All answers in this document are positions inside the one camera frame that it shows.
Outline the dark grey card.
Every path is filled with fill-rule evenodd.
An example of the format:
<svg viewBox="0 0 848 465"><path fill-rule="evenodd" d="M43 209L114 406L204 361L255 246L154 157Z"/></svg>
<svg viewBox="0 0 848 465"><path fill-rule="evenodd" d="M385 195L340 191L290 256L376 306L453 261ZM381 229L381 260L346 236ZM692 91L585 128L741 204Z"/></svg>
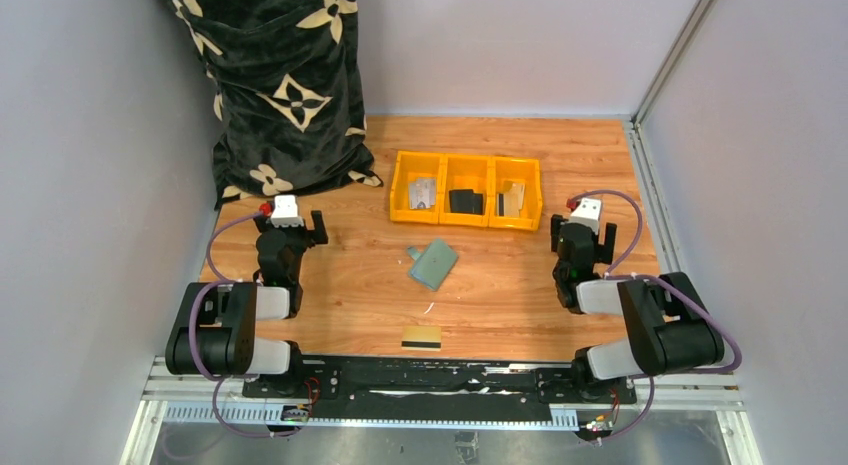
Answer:
<svg viewBox="0 0 848 465"><path fill-rule="evenodd" d="M467 191L463 196L461 211L466 214L482 215L484 213L484 195Z"/></svg>

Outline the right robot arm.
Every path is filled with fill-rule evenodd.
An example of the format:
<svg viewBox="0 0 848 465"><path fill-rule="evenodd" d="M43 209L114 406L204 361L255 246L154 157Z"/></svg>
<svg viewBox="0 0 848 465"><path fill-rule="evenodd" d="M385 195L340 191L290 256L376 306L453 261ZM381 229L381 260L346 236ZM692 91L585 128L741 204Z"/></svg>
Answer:
<svg viewBox="0 0 848 465"><path fill-rule="evenodd" d="M653 278L604 278L598 264L612 261L613 239L601 241L588 225L555 215L552 277L561 305L577 315L616 315L625 338L575 353L571 377L584 390L628 377L692 372L724 361L725 340L683 272Z"/></svg>

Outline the green card holder wallet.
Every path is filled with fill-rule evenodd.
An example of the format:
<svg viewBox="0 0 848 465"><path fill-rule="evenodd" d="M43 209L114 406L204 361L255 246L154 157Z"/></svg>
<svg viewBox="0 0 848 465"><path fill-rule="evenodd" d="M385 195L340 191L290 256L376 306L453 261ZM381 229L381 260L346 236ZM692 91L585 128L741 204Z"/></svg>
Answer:
<svg viewBox="0 0 848 465"><path fill-rule="evenodd" d="M407 275L428 290L438 291L458 261L457 252L445 241L434 239L425 248L406 249L413 264Z"/></svg>

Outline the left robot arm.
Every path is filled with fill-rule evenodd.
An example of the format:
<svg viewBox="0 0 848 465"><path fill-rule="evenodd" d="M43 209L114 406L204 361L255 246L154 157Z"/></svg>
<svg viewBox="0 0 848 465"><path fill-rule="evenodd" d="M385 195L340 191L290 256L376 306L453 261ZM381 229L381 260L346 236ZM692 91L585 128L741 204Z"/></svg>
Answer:
<svg viewBox="0 0 848 465"><path fill-rule="evenodd" d="M328 242L321 211L310 216L313 225L307 227L285 226L262 212L251 215L259 231L254 279L187 285L165 348L171 374L210 380L250 377L260 389L282 397L316 387L296 342L261 339L256 332L260 321L293 319L300 312L303 257Z"/></svg>

